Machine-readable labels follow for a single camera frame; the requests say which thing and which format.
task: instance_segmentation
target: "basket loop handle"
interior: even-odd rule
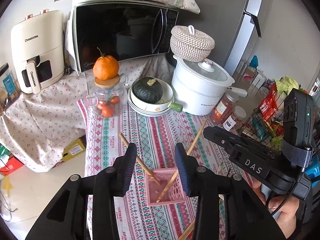
[[[190,33],[191,35],[195,35],[195,28],[194,28],[192,25],[189,25],[189,26],[188,26],[188,29],[189,29],[189,33]]]

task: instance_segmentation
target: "glass jar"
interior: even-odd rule
[[[121,78],[124,78],[124,84],[121,83]],[[122,114],[127,108],[128,80],[125,74],[118,74],[108,80],[95,78],[94,83],[99,89],[84,98],[84,105],[91,106],[94,111],[107,118]]]
[[[232,111],[233,105],[239,101],[239,96],[231,91],[224,94],[219,103],[213,108],[211,121],[221,126],[223,121]]]
[[[241,120],[246,118],[247,114],[244,109],[240,106],[235,106],[233,111],[230,113],[229,117],[223,122],[222,128],[227,131],[230,131],[232,128],[235,128]]]

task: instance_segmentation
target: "green pumpkin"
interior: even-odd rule
[[[163,95],[162,85],[151,77],[140,78],[134,82],[132,91],[137,98],[149,104],[155,104]]]

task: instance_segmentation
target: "cream air fryer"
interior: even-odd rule
[[[42,10],[11,30],[11,50],[20,88],[40,93],[64,73],[63,12]]]

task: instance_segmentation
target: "stacked bowl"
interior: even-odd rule
[[[134,94],[132,90],[132,87],[134,86],[133,83],[128,92],[128,103],[130,107],[138,114],[148,117],[158,117],[164,115],[171,109],[180,113],[182,111],[182,105],[174,102],[173,91],[170,85],[160,79],[156,80],[161,84],[163,89],[163,95],[161,99],[155,104],[150,104],[142,101]]]

